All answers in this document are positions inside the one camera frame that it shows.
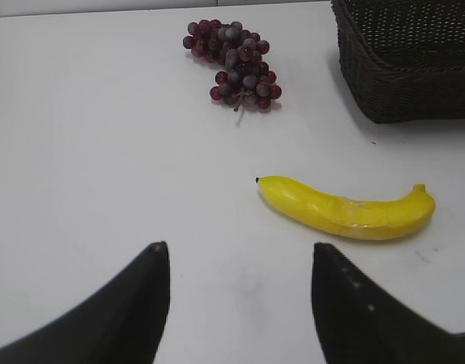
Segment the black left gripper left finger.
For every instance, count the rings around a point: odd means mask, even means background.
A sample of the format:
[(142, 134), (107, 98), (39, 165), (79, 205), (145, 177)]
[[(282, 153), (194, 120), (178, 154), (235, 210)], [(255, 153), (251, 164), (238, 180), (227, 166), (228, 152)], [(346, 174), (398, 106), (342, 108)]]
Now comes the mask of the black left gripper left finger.
[(151, 243), (91, 297), (0, 348), (0, 363), (152, 363), (170, 307), (170, 262)]

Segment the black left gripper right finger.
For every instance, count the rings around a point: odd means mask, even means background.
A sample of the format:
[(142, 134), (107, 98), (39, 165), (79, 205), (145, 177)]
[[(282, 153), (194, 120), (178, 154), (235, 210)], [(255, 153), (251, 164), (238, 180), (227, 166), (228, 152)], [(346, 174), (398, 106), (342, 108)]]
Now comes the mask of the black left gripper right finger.
[(465, 363), (465, 333), (432, 324), (330, 243), (315, 243), (311, 304), (328, 363)]

